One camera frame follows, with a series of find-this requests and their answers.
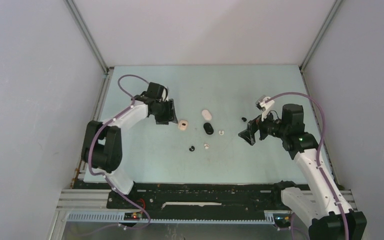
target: wall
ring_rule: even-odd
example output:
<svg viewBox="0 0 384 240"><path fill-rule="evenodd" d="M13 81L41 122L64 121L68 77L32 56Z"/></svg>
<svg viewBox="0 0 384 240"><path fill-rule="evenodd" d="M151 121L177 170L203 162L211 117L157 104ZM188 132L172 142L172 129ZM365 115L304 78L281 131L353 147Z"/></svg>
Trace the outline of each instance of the wall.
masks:
<svg viewBox="0 0 384 240"><path fill-rule="evenodd" d="M0 240L46 238L102 74L62 0L0 0Z"/></svg>
<svg viewBox="0 0 384 240"><path fill-rule="evenodd" d="M76 0L109 66L299 65L335 0Z"/></svg>
<svg viewBox="0 0 384 240"><path fill-rule="evenodd" d="M327 115L327 147L372 239L384 238L384 1L345 1L305 78Z"/></svg>

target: light blue tabletop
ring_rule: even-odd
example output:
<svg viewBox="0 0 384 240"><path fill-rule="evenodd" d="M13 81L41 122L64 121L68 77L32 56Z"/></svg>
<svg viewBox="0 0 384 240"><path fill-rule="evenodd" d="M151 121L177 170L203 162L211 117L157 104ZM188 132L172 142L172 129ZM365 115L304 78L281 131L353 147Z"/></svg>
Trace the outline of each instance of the light blue tabletop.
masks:
<svg viewBox="0 0 384 240"><path fill-rule="evenodd" d="M282 148L278 138L267 137L250 146L238 133L261 112L255 107L262 96L284 92L305 93L296 65L202 65L202 66L118 66L114 69L100 119L112 118L123 110L130 98L118 87L125 74L139 75L169 88L178 120L189 126L181 131L174 123L156 125L153 116L140 121L122 136L121 166L139 183L266 184L281 180L306 183L303 174ZM122 86L140 94L147 85L133 77ZM305 130L317 140L320 134L310 102L301 96L283 96L274 109L282 114L288 103L303 105ZM212 114L213 135L207 135L201 111ZM85 182L104 182L91 176Z"/></svg>

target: metal frame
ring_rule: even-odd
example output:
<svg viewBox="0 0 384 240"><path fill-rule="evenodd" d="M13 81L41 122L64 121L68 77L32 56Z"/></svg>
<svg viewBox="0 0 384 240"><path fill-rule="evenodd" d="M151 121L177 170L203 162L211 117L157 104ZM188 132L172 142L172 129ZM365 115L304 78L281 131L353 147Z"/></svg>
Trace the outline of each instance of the metal frame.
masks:
<svg viewBox="0 0 384 240"><path fill-rule="evenodd" d="M107 64L105 63L94 39L92 38L92 35L85 24L85 21L83 20L74 0L64 0L66 2L66 5L68 9L70 10L74 21L78 25L82 35L85 37L88 45L90 46L94 56L96 57L99 65L101 66L102 70L106 74L104 81L102 82L101 89L99 91L99 96L94 108L93 120L97 120L99 116L101 115L103 104L105 102L105 98L107 96L107 91L111 82L111 78L113 75L113 69L114 68L109 68ZM306 88L306 91L308 94L310 94L309 89L307 87L306 79L304 76L304 71L309 64L315 50L319 46L321 40L323 39L323 36L325 35L329 25L332 23L332 20L334 19L335 15L337 14L340 6L342 5L344 0L336 0L329 12L329 14L326 16L326 19L324 20L324 23L322 24L316 38L314 39L314 42L312 43L310 49L308 50L302 64L300 65L300 71L302 75L302 79ZM319 124L319 118L318 115L315 112L314 106L313 106L313 112L314 116L316 118L317 125L319 126L320 130L320 124ZM78 168L75 169L74 173L74 178L75 179L83 179L85 176L85 172L87 169L87 165L84 164L83 162L80 161L78 163ZM55 214L52 219L52 223L49 229L48 233L48 240L61 240L64 235L64 229L66 227L67 221L71 221L72 219L70 216L72 214L77 214L81 215L84 212L87 213L94 213L94 214L101 214L105 215L106 213L111 213L113 214L123 214L125 212L135 212L137 209L107 209L107 200L108 200L108 194L110 190L91 190L91 189L64 189L61 192L60 199L58 201ZM346 191L340 191L342 195L345 197L345 199L350 203L352 208L357 211L357 206L354 202L354 197L351 193L351 191L346 190ZM314 196L311 193L311 191L303 191L304 195L306 195L311 201L314 201ZM289 214L290 211L288 210L267 210L264 211L266 216L268 217L269 220L273 218L273 214ZM154 223L172 223L172 220L167 220L167 219L153 219L152 220Z"/></svg>

